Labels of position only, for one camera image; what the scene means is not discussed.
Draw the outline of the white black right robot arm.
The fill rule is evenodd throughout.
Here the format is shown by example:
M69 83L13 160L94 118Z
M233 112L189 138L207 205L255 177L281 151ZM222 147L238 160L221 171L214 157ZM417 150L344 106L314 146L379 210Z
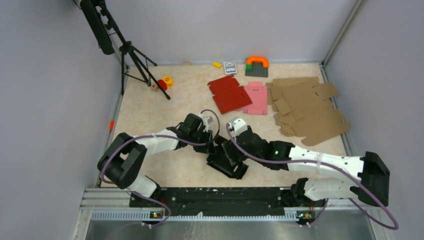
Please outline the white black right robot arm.
M370 206L389 204L390 170L377 153L364 156L341 156L305 149L291 142L266 141L250 126L234 128L231 138L236 149L271 170L316 173L323 179L301 180L292 188L293 200L299 206L321 199L358 199Z

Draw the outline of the black corrugated paper box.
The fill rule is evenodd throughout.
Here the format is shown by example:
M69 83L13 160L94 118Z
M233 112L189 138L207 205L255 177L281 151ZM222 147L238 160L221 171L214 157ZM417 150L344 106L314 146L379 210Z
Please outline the black corrugated paper box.
M207 164L229 178L241 179L249 168L244 163L247 157L230 140L222 136L218 136L214 143L214 152L207 157Z

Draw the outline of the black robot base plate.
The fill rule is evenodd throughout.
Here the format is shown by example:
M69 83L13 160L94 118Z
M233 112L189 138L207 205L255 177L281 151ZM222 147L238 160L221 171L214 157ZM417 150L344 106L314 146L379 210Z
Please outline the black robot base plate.
M172 216L263 217L283 216L286 208L323 207L280 187L168 187L152 195L171 209Z

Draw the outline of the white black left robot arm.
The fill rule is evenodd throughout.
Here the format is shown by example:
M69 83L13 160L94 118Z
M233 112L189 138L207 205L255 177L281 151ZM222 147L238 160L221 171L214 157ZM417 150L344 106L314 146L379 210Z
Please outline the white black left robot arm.
M200 150L212 145L213 132L209 125L211 116L190 113L177 126L170 126L157 133L131 136L118 134L97 163L101 178L118 188L141 195L149 207L160 202L159 185L140 173L146 157L184 148L187 145Z

